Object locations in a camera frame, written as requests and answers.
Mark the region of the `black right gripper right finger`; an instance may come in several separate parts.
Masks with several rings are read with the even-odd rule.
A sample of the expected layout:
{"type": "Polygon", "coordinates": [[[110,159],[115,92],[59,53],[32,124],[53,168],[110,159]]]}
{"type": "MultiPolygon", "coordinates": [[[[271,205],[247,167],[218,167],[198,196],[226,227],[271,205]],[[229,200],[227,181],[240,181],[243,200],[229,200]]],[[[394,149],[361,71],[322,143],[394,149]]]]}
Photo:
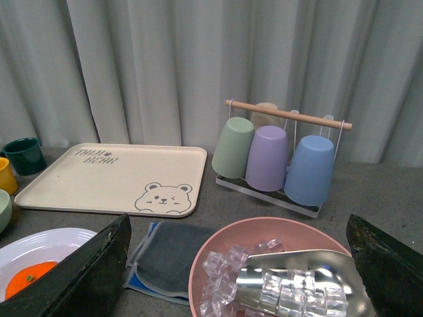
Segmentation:
{"type": "Polygon", "coordinates": [[[357,214],[346,226],[356,269],[378,316],[422,315],[422,254],[357,214]]]}

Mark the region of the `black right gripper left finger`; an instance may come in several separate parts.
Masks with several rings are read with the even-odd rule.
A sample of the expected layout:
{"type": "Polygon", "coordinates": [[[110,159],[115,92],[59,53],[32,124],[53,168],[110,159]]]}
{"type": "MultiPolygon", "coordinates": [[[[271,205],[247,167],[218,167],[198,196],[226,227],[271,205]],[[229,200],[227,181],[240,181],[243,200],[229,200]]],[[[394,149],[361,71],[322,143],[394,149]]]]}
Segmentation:
{"type": "Polygon", "coordinates": [[[38,281],[1,303],[2,316],[110,316],[132,236],[123,214],[38,281]]]}

